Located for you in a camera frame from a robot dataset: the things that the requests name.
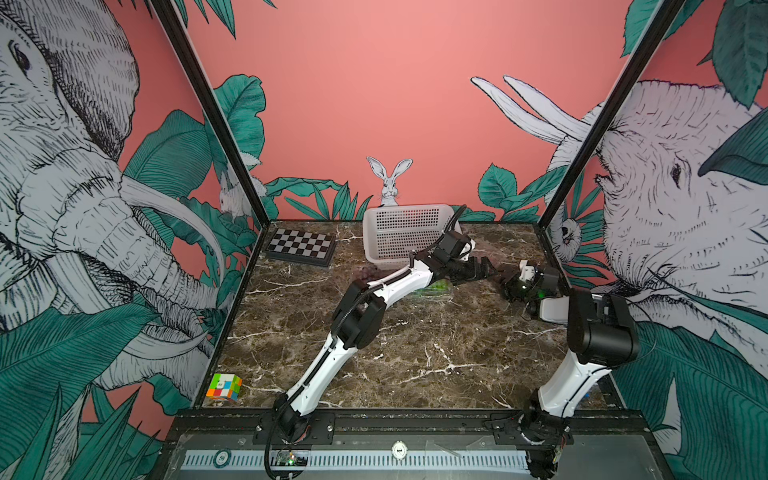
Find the green grape bunch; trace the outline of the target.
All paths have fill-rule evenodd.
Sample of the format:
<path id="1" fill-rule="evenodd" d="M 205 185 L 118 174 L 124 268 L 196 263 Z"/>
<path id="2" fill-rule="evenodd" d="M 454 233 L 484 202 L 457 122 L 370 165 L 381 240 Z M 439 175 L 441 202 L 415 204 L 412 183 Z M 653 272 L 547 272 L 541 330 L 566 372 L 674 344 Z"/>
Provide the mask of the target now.
<path id="1" fill-rule="evenodd" d="M 438 281 L 420 290 L 423 295 L 444 295 L 450 293 L 452 284 L 448 281 Z"/>

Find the clear plastic clamshell container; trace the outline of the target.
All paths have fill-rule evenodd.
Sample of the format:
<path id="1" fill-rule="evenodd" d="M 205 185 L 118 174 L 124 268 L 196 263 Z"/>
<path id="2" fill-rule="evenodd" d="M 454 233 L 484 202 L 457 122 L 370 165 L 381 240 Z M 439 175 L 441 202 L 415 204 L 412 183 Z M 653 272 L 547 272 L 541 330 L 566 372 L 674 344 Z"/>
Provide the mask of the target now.
<path id="1" fill-rule="evenodd" d="M 353 274 L 352 283 L 370 283 L 380 280 L 388 275 L 392 274 L 392 269 L 380 269 L 374 265 L 366 265 L 358 268 Z"/>

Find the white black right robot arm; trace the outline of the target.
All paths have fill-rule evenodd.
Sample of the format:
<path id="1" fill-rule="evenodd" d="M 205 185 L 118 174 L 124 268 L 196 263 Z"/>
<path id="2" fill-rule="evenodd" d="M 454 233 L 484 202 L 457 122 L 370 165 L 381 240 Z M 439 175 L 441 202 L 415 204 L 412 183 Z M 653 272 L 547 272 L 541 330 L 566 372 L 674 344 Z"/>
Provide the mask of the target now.
<path id="1" fill-rule="evenodd" d="M 583 289 L 555 297 L 549 285 L 543 274 L 517 271 L 500 281 L 506 299 L 523 301 L 532 317 L 566 327 L 565 357 L 531 400 L 533 414 L 564 420 L 600 379 L 637 359 L 640 341 L 624 297 Z"/>

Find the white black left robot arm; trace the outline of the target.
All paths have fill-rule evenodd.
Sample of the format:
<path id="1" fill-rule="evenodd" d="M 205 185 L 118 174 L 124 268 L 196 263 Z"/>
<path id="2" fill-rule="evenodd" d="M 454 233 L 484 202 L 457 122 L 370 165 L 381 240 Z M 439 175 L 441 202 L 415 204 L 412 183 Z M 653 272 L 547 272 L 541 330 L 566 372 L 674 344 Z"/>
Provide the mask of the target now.
<path id="1" fill-rule="evenodd" d="M 354 281 L 332 314 L 331 329 L 320 352 L 302 377 L 276 399 L 275 412 L 291 420 L 314 412 L 345 363 L 376 338 L 386 310 L 396 302 L 442 279 L 459 285 L 497 274 L 486 257 L 442 262 L 427 256 L 384 278 Z"/>

